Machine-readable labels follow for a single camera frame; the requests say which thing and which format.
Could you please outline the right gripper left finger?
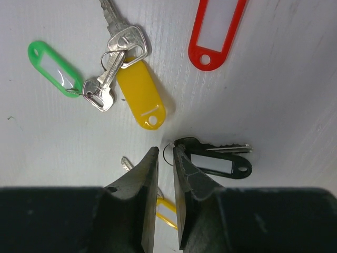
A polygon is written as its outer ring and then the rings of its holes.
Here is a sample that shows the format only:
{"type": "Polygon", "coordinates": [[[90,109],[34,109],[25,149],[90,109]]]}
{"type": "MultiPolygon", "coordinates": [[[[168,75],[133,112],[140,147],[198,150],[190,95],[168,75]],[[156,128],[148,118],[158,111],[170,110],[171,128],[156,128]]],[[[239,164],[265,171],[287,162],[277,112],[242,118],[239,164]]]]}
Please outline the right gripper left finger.
{"type": "Polygon", "coordinates": [[[151,147],[133,169],[106,187],[105,252],[153,252],[158,154],[158,147],[151,147]]]}

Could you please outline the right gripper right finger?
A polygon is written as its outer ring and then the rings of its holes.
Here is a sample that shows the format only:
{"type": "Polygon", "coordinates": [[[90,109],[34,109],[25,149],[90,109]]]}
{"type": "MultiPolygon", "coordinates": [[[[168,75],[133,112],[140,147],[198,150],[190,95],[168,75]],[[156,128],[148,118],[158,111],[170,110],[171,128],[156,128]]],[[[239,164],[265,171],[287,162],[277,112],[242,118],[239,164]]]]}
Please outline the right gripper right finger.
{"type": "Polygon", "coordinates": [[[177,227],[181,250],[226,250],[223,187],[173,149],[177,227]]]}

